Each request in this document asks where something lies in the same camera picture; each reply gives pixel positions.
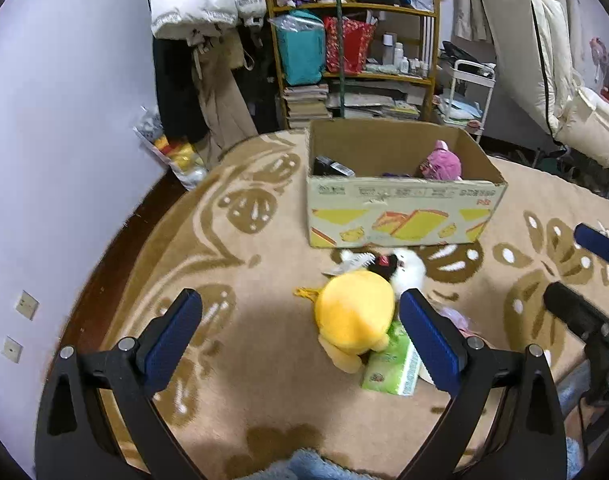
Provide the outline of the beige patterned carpet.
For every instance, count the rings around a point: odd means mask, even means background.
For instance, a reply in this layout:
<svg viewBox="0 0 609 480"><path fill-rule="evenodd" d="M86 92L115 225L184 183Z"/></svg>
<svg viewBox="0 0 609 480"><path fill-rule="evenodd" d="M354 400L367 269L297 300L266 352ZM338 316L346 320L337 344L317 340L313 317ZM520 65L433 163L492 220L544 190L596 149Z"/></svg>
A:
<svg viewBox="0 0 609 480"><path fill-rule="evenodd" d="M141 333L183 289L201 296L198 330L154 403L207 477L246 477L303 450L392 479L428 436L445 392L426 382L385 392L390 373L360 359L343 369L349 344L382 316L382 281L335 278L363 252L397 263L395 284L419 287L489 346L537 344L555 376L582 350L545 310L546 287L562 282L609 313L609 266L573 240L581 222L609 232L609 200L586 188L498 160L504 197L464 210L466 243L453 244L456 226L441 219L437 243L414 247L411 233L437 211L311 209L308 162L302 133L233 148L156 225L110 313L104 349Z"/></svg>

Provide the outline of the stack of books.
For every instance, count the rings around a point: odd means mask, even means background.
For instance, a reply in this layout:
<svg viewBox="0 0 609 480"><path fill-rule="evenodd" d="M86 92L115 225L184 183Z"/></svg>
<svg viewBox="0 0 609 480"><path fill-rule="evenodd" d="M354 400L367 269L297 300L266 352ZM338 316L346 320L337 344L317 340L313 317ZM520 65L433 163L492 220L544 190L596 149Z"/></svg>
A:
<svg viewBox="0 0 609 480"><path fill-rule="evenodd" d="M312 120L332 118L327 107L328 92L328 84L286 87L283 101L288 128L306 128Z"/></svg>

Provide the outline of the purple plush bear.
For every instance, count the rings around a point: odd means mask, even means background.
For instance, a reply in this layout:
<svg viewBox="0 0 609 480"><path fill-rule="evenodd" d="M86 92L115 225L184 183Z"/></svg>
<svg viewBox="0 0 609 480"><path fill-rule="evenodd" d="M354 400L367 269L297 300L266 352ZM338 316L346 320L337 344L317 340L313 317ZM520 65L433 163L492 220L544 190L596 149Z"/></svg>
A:
<svg viewBox="0 0 609 480"><path fill-rule="evenodd" d="M461 159L443 140L435 141L433 150L415 172L417 178L438 181L461 181L462 174Z"/></svg>

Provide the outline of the yellow plush toy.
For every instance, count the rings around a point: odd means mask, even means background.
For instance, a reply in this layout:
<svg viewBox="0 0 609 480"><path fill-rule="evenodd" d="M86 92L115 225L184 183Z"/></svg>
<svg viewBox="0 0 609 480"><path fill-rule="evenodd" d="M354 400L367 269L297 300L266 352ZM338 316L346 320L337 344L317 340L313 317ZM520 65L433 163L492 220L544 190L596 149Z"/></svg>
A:
<svg viewBox="0 0 609 480"><path fill-rule="evenodd" d="M299 287L294 295L313 302L318 342L344 373L356 374L362 367L362 354L388 346L395 295L380 275L351 271L335 276L322 288Z"/></svg>

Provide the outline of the green pole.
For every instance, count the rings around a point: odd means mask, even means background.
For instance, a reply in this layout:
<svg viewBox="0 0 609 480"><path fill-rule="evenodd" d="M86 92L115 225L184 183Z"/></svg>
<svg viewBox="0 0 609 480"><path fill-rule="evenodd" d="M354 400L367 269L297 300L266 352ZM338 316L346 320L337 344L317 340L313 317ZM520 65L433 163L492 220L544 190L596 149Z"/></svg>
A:
<svg viewBox="0 0 609 480"><path fill-rule="evenodd" d="M345 71L344 71L344 40L342 0L336 0L337 10L337 40L338 40L338 74L339 74L339 114L345 116Z"/></svg>

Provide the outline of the green tissue pack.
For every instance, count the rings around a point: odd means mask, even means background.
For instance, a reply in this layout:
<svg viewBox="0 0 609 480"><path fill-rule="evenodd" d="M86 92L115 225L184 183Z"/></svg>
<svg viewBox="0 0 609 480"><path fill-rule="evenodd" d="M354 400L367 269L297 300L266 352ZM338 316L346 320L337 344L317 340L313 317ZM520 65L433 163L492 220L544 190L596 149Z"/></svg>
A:
<svg viewBox="0 0 609 480"><path fill-rule="evenodd" d="M385 350L370 353L361 387L393 396L412 396L421 359L400 321L392 322L388 336Z"/></svg>

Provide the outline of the white folded mattress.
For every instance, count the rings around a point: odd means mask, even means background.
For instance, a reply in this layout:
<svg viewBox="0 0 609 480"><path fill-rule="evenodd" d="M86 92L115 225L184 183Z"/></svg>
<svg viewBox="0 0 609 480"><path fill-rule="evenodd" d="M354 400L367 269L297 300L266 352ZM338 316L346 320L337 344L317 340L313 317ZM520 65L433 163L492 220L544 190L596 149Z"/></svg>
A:
<svg viewBox="0 0 609 480"><path fill-rule="evenodd" d="M551 138L609 169L609 103L575 69L571 0L481 0L499 76Z"/></svg>

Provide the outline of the teal bag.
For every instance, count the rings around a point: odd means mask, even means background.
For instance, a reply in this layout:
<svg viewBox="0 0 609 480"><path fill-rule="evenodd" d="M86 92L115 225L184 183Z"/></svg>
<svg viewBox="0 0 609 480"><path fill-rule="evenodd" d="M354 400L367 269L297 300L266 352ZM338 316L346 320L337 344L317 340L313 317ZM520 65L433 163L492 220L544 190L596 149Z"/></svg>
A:
<svg viewBox="0 0 609 480"><path fill-rule="evenodd" d="M325 27L311 12L295 10L270 19L287 84L317 84L325 66Z"/></svg>

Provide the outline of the red patterned bag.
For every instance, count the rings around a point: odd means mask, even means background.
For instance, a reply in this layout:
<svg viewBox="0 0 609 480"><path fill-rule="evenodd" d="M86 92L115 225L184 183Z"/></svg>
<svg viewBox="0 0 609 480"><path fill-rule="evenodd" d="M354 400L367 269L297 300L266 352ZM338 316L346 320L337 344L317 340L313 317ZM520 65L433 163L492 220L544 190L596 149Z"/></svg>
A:
<svg viewBox="0 0 609 480"><path fill-rule="evenodd" d="M338 74L337 19L325 16L326 70ZM362 73L376 25L343 18L344 71L348 75Z"/></svg>

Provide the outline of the beige hanging coat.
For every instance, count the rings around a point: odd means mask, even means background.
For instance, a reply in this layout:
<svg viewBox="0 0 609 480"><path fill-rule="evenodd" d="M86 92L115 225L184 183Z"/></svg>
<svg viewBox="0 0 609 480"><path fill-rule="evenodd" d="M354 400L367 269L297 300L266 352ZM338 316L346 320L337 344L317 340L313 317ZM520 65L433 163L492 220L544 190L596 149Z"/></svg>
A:
<svg viewBox="0 0 609 480"><path fill-rule="evenodd" d="M208 167L216 166L235 145L258 135L258 130L232 73L242 67L244 50L236 30L209 38L193 50L193 81L207 125L198 153Z"/></svg>

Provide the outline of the lower wall socket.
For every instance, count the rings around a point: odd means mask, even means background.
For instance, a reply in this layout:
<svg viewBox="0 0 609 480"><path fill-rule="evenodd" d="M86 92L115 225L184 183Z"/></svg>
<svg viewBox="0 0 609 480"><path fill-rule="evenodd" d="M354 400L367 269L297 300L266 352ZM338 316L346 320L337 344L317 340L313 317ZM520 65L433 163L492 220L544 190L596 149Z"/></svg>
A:
<svg viewBox="0 0 609 480"><path fill-rule="evenodd" d="M12 337L6 336L1 350L2 356L5 356L10 362L18 364L21 358L22 349L24 347Z"/></svg>

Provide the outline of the white utility cart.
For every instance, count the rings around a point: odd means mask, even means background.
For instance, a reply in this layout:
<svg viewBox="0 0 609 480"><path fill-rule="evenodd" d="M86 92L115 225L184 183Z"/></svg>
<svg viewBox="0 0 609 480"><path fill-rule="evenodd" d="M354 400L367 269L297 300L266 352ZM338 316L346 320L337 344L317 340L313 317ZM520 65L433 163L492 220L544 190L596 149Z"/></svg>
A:
<svg viewBox="0 0 609 480"><path fill-rule="evenodd" d="M437 122L462 128L480 143L496 84L495 64L441 60L438 75L443 90L434 98Z"/></svg>

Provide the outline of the wall socket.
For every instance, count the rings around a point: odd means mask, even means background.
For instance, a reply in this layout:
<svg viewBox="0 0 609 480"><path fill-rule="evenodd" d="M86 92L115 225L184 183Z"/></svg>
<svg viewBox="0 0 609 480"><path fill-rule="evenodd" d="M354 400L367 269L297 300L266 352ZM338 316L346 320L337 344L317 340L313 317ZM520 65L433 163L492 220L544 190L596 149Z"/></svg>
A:
<svg viewBox="0 0 609 480"><path fill-rule="evenodd" d="M39 305L39 300L23 290L16 302L15 310L27 320L32 321Z"/></svg>
<svg viewBox="0 0 609 480"><path fill-rule="evenodd" d="M24 347L12 337L6 336L1 350L2 356L5 356L10 362L18 364L21 358L22 349Z"/></svg>

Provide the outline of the white black plush toy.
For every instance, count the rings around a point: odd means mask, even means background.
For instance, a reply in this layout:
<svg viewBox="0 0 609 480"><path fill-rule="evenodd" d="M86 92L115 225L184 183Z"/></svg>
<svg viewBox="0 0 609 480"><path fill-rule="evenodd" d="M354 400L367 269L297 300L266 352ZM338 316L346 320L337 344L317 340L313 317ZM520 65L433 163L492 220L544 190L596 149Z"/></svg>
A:
<svg viewBox="0 0 609 480"><path fill-rule="evenodd" d="M422 289L426 278L426 266L416 252L407 248L395 248L388 255L376 255L367 266L387 280L399 300L408 289Z"/></svg>

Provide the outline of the pink swirl roll plush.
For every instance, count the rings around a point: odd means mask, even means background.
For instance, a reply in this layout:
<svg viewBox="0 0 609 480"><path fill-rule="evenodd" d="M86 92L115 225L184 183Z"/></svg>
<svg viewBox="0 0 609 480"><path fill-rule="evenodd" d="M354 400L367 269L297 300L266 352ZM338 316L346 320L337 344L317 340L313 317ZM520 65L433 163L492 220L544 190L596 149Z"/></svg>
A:
<svg viewBox="0 0 609 480"><path fill-rule="evenodd" d="M440 315L442 315L443 318L448 318L465 338L481 338L481 335L473 329L469 318L466 318L466 316L464 314L461 314L461 312L451 307L443 306L443 304L437 304L434 309Z"/></svg>

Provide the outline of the upper wall socket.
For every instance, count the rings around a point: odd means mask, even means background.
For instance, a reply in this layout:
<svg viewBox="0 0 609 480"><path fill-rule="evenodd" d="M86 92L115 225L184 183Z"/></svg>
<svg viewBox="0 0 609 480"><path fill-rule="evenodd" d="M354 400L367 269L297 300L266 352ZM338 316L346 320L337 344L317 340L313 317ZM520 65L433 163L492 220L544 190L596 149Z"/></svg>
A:
<svg viewBox="0 0 609 480"><path fill-rule="evenodd" d="M23 290L16 302L15 310L27 320L32 321L39 305L39 300Z"/></svg>

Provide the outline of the blue fuzzy cloth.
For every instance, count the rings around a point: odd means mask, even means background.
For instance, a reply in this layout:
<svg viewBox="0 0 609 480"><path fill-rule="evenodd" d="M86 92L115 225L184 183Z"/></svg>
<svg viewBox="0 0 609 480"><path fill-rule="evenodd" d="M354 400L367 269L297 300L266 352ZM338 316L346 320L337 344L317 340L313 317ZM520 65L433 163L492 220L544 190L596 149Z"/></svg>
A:
<svg viewBox="0 0 609 480"><path fill-rule="evenodd" d="M264 469L245 476L248 480L375 480L321 457L318 452L300 448L289 458L277 460Z"/></svg>

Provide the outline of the printed cardboard box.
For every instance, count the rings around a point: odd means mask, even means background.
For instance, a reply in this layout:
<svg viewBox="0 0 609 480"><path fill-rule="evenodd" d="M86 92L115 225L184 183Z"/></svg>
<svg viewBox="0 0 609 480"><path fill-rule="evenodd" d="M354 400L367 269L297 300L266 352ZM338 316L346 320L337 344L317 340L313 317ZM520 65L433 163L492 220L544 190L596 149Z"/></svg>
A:
<svg viewBox="0 0 609 480"><path fill-rule="evenodd" d="M421 175L438 142L461 162L458 179ZM314 120L306 148L311 162L327 157L352 172L346 177L306 171L307 230L315 248L472 243L507 188L501 171L465 130L431 122Z"/></svg>

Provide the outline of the wooden shelf rack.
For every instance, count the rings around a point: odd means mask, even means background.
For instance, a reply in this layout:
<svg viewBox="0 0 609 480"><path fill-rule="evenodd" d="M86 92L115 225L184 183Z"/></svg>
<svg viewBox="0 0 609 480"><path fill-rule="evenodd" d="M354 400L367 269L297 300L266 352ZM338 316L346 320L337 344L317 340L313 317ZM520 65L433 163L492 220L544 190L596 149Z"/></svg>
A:
<svg viewBox="0 0 609 480"><path fill-rule="evenodd" d="M266 0L288 128L334 117L427 119L439 0Z"/></svg>

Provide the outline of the black item in box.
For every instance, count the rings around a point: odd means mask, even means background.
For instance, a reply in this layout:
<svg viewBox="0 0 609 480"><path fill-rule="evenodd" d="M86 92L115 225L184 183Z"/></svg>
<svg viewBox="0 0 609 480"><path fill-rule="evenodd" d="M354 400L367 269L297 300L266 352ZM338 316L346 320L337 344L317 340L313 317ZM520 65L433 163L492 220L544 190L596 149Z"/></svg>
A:
<svg viewBox="0 0 609 480"><path fill-rule="evenodd" d="M313 174L316 177L344 177L353 178L355 172L326 156L316 156L313 162Z"/></svg>

